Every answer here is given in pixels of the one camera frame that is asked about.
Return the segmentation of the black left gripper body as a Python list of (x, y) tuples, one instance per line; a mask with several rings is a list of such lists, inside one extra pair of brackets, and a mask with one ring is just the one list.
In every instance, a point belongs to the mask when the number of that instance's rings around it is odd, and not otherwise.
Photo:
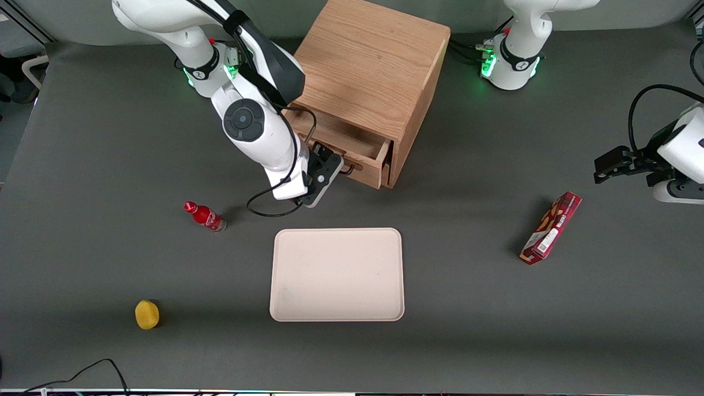
[(631, 150), (635, 156), (632, 161), (631, 175), (648, 173), (646, 175), (648, 187), (654, 187), (659, 182), (681, 178), (679, 171), (658, 153), (658, 149), (674, 136), (675, 125), (676, 122), (671, 122), (664, 126), (641, 148), (637, 147), (635, 133), (631, 128)]

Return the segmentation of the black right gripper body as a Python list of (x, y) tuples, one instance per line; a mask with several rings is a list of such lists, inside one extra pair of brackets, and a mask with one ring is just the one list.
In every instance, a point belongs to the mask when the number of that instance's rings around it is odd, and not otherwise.
[(342, 170), (344, 160), (340, 155), (329, 155), (322, 158), (320, 155), (310, 155), (309, 176), (306, 195), (299, 200), (307, 208), (314, 208), (322, 200), (332, 182)]

